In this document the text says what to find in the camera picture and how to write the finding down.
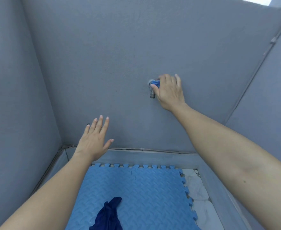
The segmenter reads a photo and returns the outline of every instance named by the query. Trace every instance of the dark blue cloth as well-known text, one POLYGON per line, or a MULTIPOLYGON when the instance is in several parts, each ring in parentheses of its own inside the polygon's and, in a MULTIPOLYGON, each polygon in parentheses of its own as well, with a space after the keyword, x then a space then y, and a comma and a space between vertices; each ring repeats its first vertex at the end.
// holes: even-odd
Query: dark blue cloth
POLYGON ((117 216, 117 206, 122 198, 113 198, 110 202, 105 202, 104 207, 99 211, 95 224, 89 230, 123 230, 117 216))

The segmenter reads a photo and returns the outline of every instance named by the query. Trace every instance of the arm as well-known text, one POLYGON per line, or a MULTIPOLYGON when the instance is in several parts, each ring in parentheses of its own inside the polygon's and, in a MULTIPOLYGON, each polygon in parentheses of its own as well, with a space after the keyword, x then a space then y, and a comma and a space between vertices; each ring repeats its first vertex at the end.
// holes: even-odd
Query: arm
POLYGON ((109 148, 113 139, 104 144, 109 118, 102 127, 103 117, 86 126, 72 159, 35 194, 33 194, 0 227, 5 229, 65 229, 84 176, 93 161, 109 148))
POLYGON ((160 89, 152 88, 226 188, 266 229, 281 229, 281 162, 244 136, 190 108, 184 102, 177 74, 160 76, 160 89))

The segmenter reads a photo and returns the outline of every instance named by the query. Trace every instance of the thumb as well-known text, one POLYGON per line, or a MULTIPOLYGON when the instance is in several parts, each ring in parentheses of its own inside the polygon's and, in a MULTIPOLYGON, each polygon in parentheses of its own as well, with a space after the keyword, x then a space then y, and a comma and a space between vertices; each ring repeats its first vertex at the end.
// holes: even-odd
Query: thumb
POLYGON ((111 146, 111 144, 113 143, 114 139, 109 139, 105 145, 103 146, 103 151, 104 153, 106 153, 106 151, 108 150, 108 148, 111 146))
POLYGON ((153 89, 154 93, 159 97, 159 89, 156 85, 151 84, 151 88, 153 89))

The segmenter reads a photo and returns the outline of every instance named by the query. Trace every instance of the wall-mounted faucet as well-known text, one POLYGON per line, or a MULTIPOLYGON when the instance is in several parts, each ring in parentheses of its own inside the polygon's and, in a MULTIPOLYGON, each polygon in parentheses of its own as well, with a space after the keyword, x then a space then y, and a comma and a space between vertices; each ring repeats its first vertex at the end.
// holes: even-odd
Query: wall-mounted faucet
POLYGON ((155 98, 155 93, 154 93, 153 89, 150 86, 151 84, 154 84, 154 85, 156 85, 159 88, 159 80, 151 79, 149 81, 150 98, 155 98))

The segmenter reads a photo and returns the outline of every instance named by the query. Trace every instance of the textured mat surface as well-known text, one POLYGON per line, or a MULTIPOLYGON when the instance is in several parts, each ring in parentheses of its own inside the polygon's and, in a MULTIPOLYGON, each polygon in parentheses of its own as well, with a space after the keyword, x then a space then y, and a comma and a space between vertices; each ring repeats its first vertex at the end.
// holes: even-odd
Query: textured mat surface
POLYGON ((180 170, 173 166, 114 166, 96 164, 89 168, 66 230, 88 230, 104 202, 113 197, 122 197, 117 212, 124 230, 200 229, 194 221, 196 213, 189 207, 192 200, 186 197, 188 189, 180 170))

